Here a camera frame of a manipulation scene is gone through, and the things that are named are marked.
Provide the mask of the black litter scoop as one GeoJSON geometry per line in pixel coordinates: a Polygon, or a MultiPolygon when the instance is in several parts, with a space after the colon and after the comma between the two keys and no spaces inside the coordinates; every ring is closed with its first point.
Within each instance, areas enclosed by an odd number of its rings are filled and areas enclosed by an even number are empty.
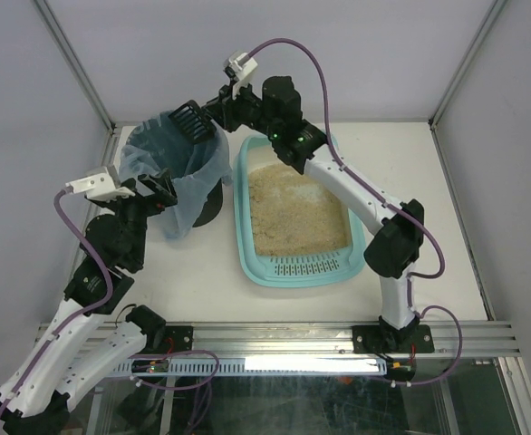
{"type": "Polygon", "coordinates": [[[192,145],[212,140],[216,127],[193,100],[189,100],[169,114],[169,119],[183,137],[192,145]]]}

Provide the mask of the teal litter box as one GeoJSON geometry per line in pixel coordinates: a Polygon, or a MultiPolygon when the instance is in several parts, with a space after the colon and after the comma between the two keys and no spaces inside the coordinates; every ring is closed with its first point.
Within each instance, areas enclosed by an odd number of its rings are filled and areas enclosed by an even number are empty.
{"type": "Polygon", "coordinates": [[[300,256],[260,256],[256,253],[250,217],[248,176],[276,164],[268,139],[247,137],[233,169],[233,198],[240,264],[247,277],[262,286],[303,288],[339,283],[360,273],[364,267],[365,240],[362,222],[351,210],[342,208],[347,246],[300,256]]]}

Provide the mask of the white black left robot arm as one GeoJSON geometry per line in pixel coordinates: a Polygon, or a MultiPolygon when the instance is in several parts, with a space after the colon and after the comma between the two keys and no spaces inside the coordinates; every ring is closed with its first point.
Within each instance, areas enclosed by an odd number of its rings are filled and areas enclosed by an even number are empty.
{"type": "Polygon", "coordinates": [[[103,343],[84,356],[78,354],[143,268],[149,218],[177,202],[166,169],[120,181],[114,167],[100,167],[55,195],[53,206],[85,257],[49,327],[0,385],[0,431],[60,433],[82,399],[116,365],[159,346],[166,322],[139,305],[103,343]]]}

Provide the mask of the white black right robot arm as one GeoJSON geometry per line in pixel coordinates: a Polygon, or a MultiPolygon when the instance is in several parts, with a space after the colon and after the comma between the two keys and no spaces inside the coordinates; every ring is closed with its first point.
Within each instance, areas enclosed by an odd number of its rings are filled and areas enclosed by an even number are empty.
{"type": "Polygon", "coordinates": [[[266,135],[284,164],[322,184],[361,220],[372,234],[363,255],[380,279],[381,331],[398,342],[409,338],[420,322],[409,280],[424,240],[421,203],[387,196],[349,169],[330,134],[304,118],[301,96],[289,76],[268,78],[260,96],[250,85],[238,95],[225,85],[202,111],[228,132],[246,126],[266,135]]]}

